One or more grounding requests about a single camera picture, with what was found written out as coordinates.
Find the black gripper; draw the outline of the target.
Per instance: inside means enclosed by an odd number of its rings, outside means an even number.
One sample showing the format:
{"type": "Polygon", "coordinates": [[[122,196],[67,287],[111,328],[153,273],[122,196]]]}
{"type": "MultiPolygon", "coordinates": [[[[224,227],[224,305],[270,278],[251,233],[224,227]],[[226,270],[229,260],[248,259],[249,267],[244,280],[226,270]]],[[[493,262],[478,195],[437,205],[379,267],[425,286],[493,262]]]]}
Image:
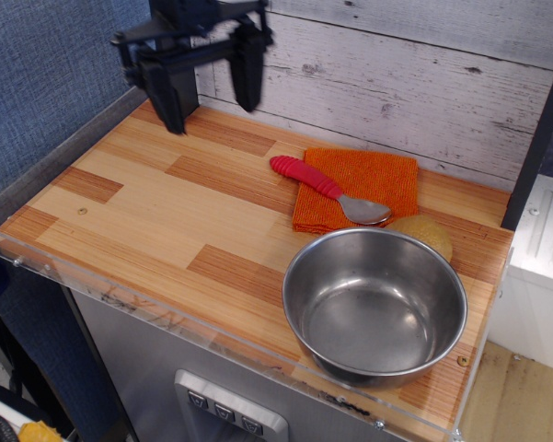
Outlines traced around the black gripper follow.
{"type": "MultiPolygon", "coordinates": [[[[167,41],[167,49],[153,50],[164,62],[196,66],[227,59],[230,65],[237,104],[245,111],[255,110],[261,98],[263,58],[273,44],[268,27],[266,1],[151,1],[151,18],[132,29],[118,31],[111,41],[121,54],[125,69],[137,65],[130,47],[145,47],[149,41],[167,41]],[[235,21],[238,27],[229,39],[188,49],[184,42],[205,38],[216,26],[235,21]]],[[[185,134],[179,93],[172,84],[171,72],[157,61],[140,62],[144,90],[158,118],[172,134],[185,134]]]]}

